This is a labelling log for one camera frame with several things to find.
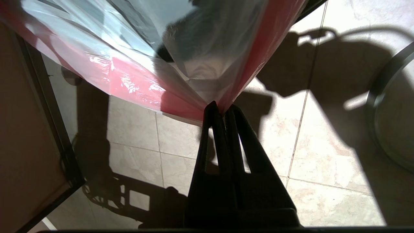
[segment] clear plastic wrap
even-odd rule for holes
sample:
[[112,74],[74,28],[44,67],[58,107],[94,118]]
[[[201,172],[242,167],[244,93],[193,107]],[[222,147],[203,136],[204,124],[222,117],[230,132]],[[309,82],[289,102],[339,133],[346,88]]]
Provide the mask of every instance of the clear plastic wrap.
[[0,0],[31,45],[104,92],[201,121],[225,111],[305,0]]

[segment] gray metal ring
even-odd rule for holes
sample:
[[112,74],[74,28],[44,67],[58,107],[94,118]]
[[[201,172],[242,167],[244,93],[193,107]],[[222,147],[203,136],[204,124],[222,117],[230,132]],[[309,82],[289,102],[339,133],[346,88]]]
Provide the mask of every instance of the gray metal ring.
[[413,160],[408,160],[395,152],[385,141],[383,140],[378,121],[376,120],[377,109],[381,104],[385,91],[389,88],[393,80],[398,74],[412,61],[414,60],[414,42],[409,44],[399,53],[397,53],[381,70],[379,76],[374,80],[371,89],[369,90],[368,99],[366,103],[367,120],[371,134],[374,137],[377,146],[379,146],[388,157],[390,157],[397,164],[407,169],[410,172],[414,172],[414,153]]

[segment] tile floor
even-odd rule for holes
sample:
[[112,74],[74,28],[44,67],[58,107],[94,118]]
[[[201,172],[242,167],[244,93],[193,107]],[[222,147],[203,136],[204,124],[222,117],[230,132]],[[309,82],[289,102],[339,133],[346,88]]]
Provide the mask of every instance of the tile floor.
[[[376,148],[364,102],[349,102],[364,100],[378,69],[414,41],[413,10],[414,2],[403,0],[329,0],[291,28],[236,100],[304,226],[414,223],[414,175]],[[152,210],[166,200],[163,188],[188,194],[198,126],[85,82],[72,86],[59,65],[47,58],[45,64],[88,181],[48,216],[58,229],[137,228],[154,215],[119,203]],[[125,200],[125,190],[145,191]]]

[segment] plastic bag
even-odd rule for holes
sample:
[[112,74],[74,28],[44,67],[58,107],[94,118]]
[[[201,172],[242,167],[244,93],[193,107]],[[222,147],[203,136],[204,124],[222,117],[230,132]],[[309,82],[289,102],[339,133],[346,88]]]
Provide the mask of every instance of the plastic bag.
[[0,0],[31,45],[104,92],[202,121],[224,112],[305,0]]

